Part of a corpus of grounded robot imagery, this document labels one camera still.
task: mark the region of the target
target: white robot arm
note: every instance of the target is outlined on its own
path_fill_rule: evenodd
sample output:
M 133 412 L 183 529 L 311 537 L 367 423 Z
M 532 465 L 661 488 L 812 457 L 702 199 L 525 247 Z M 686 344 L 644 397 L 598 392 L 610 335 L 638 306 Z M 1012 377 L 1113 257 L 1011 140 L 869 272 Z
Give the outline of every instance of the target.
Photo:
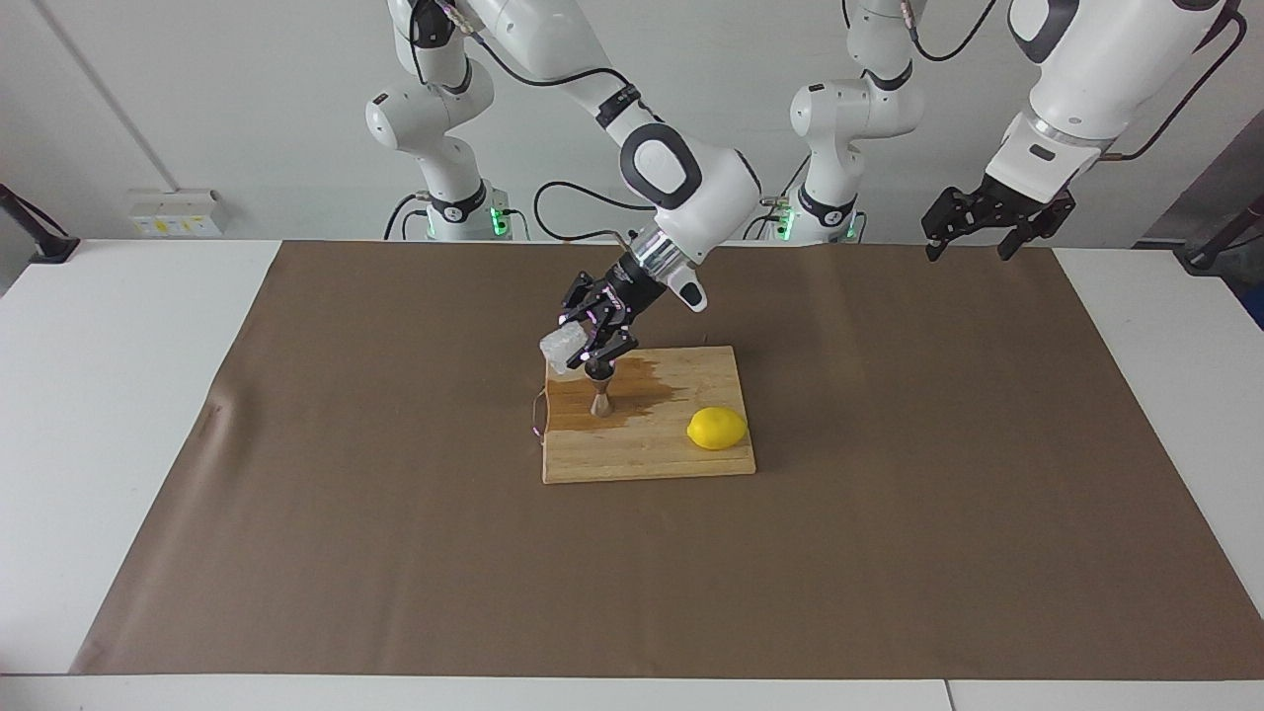
M 557 86 L 588 111 L 618 144 L 624 182 L 655 205 L 653 221 L 603 278 L 580 273 L 568 291 L 562 323 L 593 324 L 568 364 L 608 367 L 635 348 L 628 326 L 667 290 L 690 309 L 705 309 L 695 268 L 760 199 L 758 180 L 742 154 L 685 135 L 646 109 L 640 91 L 611 68 L 575 0 L 434 1 L 480 43 L 477 25 L 484 25 L 537 77 L 533 83 Z
M 1074 209 L 1067 186 L 1097 163 L 1236 0 L 1014 0 L 1010 30 L 1040 67 L 1030 105 L 1014 118 L 982 185 L 943 191 L 921 220 L 939 258 L 953 239 L 1010 226 L 1009 259 L 1052 237 Z
M 863 70 L 861 78 L 805 86 L 790 105 L 790 124 L 811 157 L 805 180 L 791 186 L 787 242 L 834 242 L 847 232 L 865 172 L 865 157 L 852 140 L 910 133 L 925 110 L 921 90 L 909 83 L 913 40 L 904 3 L 857 5 L 847 49 Z M 920 15 L 925 0 L 913 6 Z
M 455 25 L 437 5 L 410 0 L 387 4 L 396 28 L 396 54 L 412 78 L 396 82 L 369 101 L 369 133 L 417 161 L 435 239 L 508 238 L 504 194 L 482 178 L 474 149 L 446 135 L 492 105 L 492 77 L 465 56 L 464 37 L 455 34 Z

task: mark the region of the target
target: wooden cutting board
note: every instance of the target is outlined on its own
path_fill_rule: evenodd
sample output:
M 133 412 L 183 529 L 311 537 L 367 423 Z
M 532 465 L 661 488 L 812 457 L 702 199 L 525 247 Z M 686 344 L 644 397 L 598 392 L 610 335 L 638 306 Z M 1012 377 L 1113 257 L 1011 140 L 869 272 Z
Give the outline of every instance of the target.
M 746 419 L 732 347 L 646 349 L 619 358 L 609 417 L 589 412 L 594 391 L 583 369 L 546 372 L 545 483 L 755 473 L 750 434 L 722 452 L 702 449 L 685 434 L 703 407 L 731 407 Z

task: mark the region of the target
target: clear plastic object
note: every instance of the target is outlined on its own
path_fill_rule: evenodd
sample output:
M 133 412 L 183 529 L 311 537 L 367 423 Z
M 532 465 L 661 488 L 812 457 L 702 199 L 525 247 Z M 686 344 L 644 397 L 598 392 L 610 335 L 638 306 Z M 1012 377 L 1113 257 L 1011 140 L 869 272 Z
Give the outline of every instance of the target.
M 566 361 L 584 347 L 588 334 L 584 326 L 575 321 L 562 325 L 560 329 L 540 339 L 540 352 L 545 354 L 545 362 L 559 376 L 566 374 Z

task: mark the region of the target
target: power outlet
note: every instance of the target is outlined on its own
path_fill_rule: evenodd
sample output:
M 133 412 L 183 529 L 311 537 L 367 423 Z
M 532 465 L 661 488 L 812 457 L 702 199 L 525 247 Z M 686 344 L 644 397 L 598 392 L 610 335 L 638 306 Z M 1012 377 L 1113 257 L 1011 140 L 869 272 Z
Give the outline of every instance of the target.
M 129 195 L 135 201 L 129 218 L 145 237 L 224 235 L 224 207 L 209 190 L 133 191 Z

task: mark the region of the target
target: yellow lemon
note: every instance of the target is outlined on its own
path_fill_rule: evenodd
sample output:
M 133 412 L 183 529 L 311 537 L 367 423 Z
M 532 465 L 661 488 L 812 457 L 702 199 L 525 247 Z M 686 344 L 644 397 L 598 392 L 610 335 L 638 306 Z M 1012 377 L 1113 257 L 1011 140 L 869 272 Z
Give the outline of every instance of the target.
M 685 434 L 703 449 L 728 449 L 746 436 L 746 420 L 728 407 L 703 407 L 694 412 Z

